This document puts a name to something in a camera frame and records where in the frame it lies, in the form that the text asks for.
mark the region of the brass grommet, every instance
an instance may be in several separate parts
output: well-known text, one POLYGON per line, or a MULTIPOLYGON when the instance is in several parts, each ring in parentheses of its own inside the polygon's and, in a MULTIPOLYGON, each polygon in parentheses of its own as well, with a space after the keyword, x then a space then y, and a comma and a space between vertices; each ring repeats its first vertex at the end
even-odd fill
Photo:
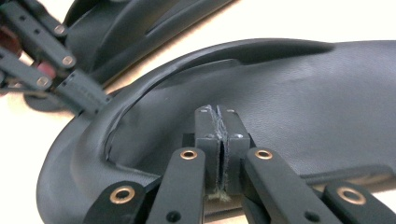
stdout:
POLYGON ((349 203, 353 203, 356 205, 363 205, 366 203, 366 198, 364 197, 364 195, 362 195, 360 192, 358 192, 357 190, 352 189, 352 188, 341 187, 337 190, 337 194, 338 194, 338 196, 340 196, 340 198, 342 198, 344 201, 347 201, 349 203), (356 195, 358 198, 354 199, 354 198, 347 197, 346 196, 347 192, 356 195))
POLYGON ((183 158, 183 160, 189 161, 197 158, 198 154, 196 151, 193 150, 185 150, 180 153, 180 157, 183 158))
POLYGON ((63 63, 64 65, 70 65, 70 64, 72 64, 73 61, 74 61, 74 60, 73 60, 73 58, 72 58, 71 56, 66 56, 66 57, 64 57, 64 59, 62 60, 62 63, 63 63))
POLYGON ((267 150, 257 150, 255 155, 262 160, 271 160, 273 158, 272 153, 267 150))
POLYGON ((53 31, 55 32, 55 34, 61 35, 64 33, 64 26, 63 25, 57 25, 53 31))
POLYGON ((130 186, 122 186, 113 190, 110 194, 110 201, 116 204, 128 203, 133 197, 134 189, 130 186))
POLYGON ((45 87, 45 86, 47 86, 47 84, 49 84, 49 82, 50 82, 50 80, 47 77, 40 77, 37 80, 36 85, 39 87, 45 87))

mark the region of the black metal bar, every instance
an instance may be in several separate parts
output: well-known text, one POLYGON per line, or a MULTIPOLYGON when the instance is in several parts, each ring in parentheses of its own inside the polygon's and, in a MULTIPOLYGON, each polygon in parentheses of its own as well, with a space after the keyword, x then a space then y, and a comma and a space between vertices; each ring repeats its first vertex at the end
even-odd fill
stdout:
MULTIPOLYGON (((252 148, 245 170, 271 223, 341 223, 274 151, 252 148)), ((253 195, 246 195, 250 200, 253 195)))
POLYGON ((34 91, 46 91, 52 85, 50 77, 22 63, 13 53, 1 47, 0 70, 34 91))
POLYGON ((226 176, 224 188, 227 194, 239 195, 242 193, 239 181, 241 160, 250 149, 250 136, 236 111, 220 105, 218 114, 227 131, 227 137, 224 140, 224 176, 226 176))
POLYGON ((27 9, 53 36, 59 39, 67 36, 67 27, 55 20, 39 2, 36 0, 17 0, 17 2, 27 9))
POLYGON ((215 193, 220 182, 221 141, 215 130, 213 113, 216 112, 209 105, 195 110, 195 147, 200 148, 206 155, 205 191, 208 194, 215 193))
POLYGON ((242 200, 242 207, 245 211, 245 216, 247 217, 247 222, 249 224, 270 224, 271 218, 265 209, 249 198, 244 197, 242 200))
POLYGON ((97 114, 111 100, 95 81, 79 70, 65 79, 55 93, 76 114, 83 111, 97 114))
POLYGON ((144 223, 148 208, 145 189, 122 181, 105 189, 84 218, 84 224, 144 223))
POLYGON ((204 185, 205 153, 194 147, 175 151, 147 223, 203 223, 204 185))
POLYGON ((3 4, 0 13, 7 27, 21 39, 23 49, 36 61, 48 61, 62 71, 75 66, 72 53, 17 2, 3 4))
POLYGON ((329 184, 323 192, 322 200, 344 223, 396 223, 395 213, 368 190, 351 183, 329 184))

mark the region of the black clamp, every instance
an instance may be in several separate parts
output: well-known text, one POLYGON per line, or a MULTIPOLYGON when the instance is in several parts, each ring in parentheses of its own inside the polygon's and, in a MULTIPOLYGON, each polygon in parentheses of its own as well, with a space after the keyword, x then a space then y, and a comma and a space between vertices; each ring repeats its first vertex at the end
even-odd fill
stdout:
POLYGON ((97 114, 111 100, 99 84, 76 69, 76 58, 62 43, 67 27, 36 0, 8 1, 0 6, 0 14, 2 25, 19 38, 23 50, 35 61, 33 66, 44 64, 52 70, 45 74, 0 47, 0 93, 47 98, 77 115, 97 114))
POLYGON ((234 179, 226 180, 238 182, 236 188, 224 186, 221 190, 228 193, 230 189, 230 193, 235 194, 240 187, 242 207, 249 223, 396 223, 396 215, 362 187, 338 181, 327 185, 323 193, 318 192, 308 187, 276 152, 255 147, 251 137, 249 144, 245 140, 233 143, 233 139, 224 139, 232 135, 235 139, 243 139, 241 135, 247 134, 235 111, 222 106, 215 111, 211 106, 204 106, 196 110, 195 121, 194 137, 191 139, 191 134, 185 135, 183 144, 195 142, 202 148, 176 150, 161 185, 158 184, 158 192, 142 192, 139 189, 141 194, 135 190, 131 196, 128 188, 133 188, 134 183, 116 184, 103 191, 84 223, 116 223, 113 220, 121 220, 121 217, 130 218, 117 223, 203 223, 205 196, 221 186, 219 175, 223 174, 221 169, 225 166, 218 166, 214 161, 224 156, 221 154, 226 154, 221 153, 225 150, 222 146, 224 142, 234 144, 236 147, 232 150, 241 153, 227 152, 227 156, 235 157, 234 160, 218 160, 234 162, 233 166, 237 167, 233 167, 232 171, 238 174, 234 179), (123 193, 120 192, 120 185, 125 189, 123 193), (138 204, 147 195, 154 200, 145 200, 144 215, 136 217, 141 208, 122 208, 112 201, 114 195, 118 200, 136 200, 138 204), (118 212, 111 212, 117 209, 123 209, 125 213, 121 216, 118 212))

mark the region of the curved plastic housing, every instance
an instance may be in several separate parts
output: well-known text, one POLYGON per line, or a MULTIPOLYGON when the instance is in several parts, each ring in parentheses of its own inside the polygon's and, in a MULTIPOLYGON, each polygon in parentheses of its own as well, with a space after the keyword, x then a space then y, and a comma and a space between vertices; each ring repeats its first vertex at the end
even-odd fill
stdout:
MULTIPOLYGON (((83 114, 63 130, 38 181, 40 215, 78 223, 112 183, 152 188, 183 134, 194 133, 194 111, 203 105, 237 111, 257 147, 276 151, 309 184, 392 176, 395 48, 396 41, 254 39, 165 64, 122 89, 93 120, 83 114)), ((239 196, 208 201, 206 216, 229 216, 239 196)))
POLYGON ((101 84, 232 0, 77 0, 66 46, 101 84))

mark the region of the red object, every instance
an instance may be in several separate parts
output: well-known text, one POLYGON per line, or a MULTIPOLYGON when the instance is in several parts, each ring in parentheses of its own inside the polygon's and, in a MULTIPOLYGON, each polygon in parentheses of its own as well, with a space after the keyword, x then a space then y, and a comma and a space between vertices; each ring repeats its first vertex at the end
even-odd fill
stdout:
POLYGON ((21 57, 22 46, 20 40, 5 26, 0 27, 0 46, 21 57))

